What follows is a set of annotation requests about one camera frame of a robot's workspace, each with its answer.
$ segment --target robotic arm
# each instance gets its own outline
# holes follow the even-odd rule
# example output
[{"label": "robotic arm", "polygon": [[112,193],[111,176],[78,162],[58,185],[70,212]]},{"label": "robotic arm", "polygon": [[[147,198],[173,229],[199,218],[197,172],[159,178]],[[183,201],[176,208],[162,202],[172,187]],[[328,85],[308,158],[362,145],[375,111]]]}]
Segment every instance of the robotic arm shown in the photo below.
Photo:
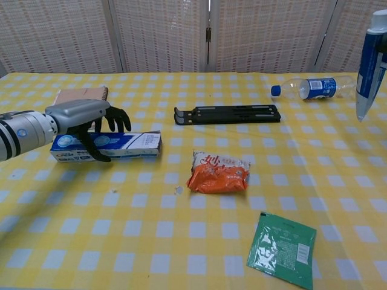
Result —
[{"label": "robotic arm", "polygon": [[101,100],[74,100],[47,107],[45,113],[36,111],[0,114],[0,161],[16,157],[52,142],[55,135],[75,135],[90,155],[99,161],[109,162],[110,157],[101,154],[88,134],[95,122],[96,132],[101,131],[102,118],[114,131],[123,128],[130,131],[131,123],[122,109]]}]

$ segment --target yellow checkered tablecloth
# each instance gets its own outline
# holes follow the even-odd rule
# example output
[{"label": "yellow checkered tablecloth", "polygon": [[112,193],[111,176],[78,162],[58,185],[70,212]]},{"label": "yellow checkered tablecloth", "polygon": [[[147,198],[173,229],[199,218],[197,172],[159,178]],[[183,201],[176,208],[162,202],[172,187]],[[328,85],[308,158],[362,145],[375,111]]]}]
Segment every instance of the yellow checkered tablecloth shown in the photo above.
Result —
[{"label": "yellow checkered tablecloth", "polygon": [[[259,213],[269,211],[317,229],[315,289],[386,289],[386,82],[362,123],[355,99],[279,98],[280,123],[174,125],[174,106],[266,104],[271,85],[294,76],[327,75],[3,77],[0,112],[42,112],[61,88],[106,85],[108,100],[128,112],[134,131],[161,130],[163,153],[61,164],[45,146],[0,163],[0,286],[295,288],[246,267]],[[249,160],[247,191],[190,193],[194,149]]]}]

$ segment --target blue and white box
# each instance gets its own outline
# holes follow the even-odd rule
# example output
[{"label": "blue and white box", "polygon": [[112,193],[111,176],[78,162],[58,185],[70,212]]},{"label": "blue and white box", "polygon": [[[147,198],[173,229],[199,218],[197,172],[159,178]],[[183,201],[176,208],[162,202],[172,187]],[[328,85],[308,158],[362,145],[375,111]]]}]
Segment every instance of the blue and white box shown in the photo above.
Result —
[{"label": "blue and white box", "polygon": [[[89,133],[97,149],[112,160],[156,157],[161,152],[161,133]],[[50,150],[59,162],[95,161],[81,142],[71,135],[58,135]]]}]

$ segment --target plastic water bottle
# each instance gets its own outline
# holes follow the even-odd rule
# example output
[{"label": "plastic water bottle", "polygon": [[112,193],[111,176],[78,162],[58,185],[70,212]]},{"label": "plastic water bottle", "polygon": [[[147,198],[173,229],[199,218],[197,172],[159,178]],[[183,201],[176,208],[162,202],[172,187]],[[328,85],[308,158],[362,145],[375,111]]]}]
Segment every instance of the plastic water bottle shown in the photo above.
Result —
[{"label": "plastic water bottle", "polygon": [[351,98],[356,91],[356,81],[351,76],[327,77],[322,79],[291,79],[282,85],[272,86],[272,96],[314,98]]}]

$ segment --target white wicker wall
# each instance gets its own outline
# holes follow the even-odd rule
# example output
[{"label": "white wicker wall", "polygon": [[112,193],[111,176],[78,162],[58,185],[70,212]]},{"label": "white wicker wall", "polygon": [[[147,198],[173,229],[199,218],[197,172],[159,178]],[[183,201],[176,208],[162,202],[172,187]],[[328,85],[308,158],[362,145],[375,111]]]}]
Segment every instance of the white wicker wall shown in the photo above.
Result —
[{"label": "white wicker wall", "polygon": [[7,72],[115,73],[101,0],[1,0]]},{"label": "white wicker wall", "polygon": [[113,0],[126,69],[199,71],[199,0]]},{"label": "white wicker wall", "polygon": [[320,45],[330,4],[329,0],[212,1],[212,9],[219,10],[216,70],[306,71]]},{"label": "white wicker wall", "polygon": [[387,8],[387,0],[346,0],[341,14],[332,23],[332,41],[327,53],[320,55],[322,71],[358,71],[365,33],[372,14]]}]

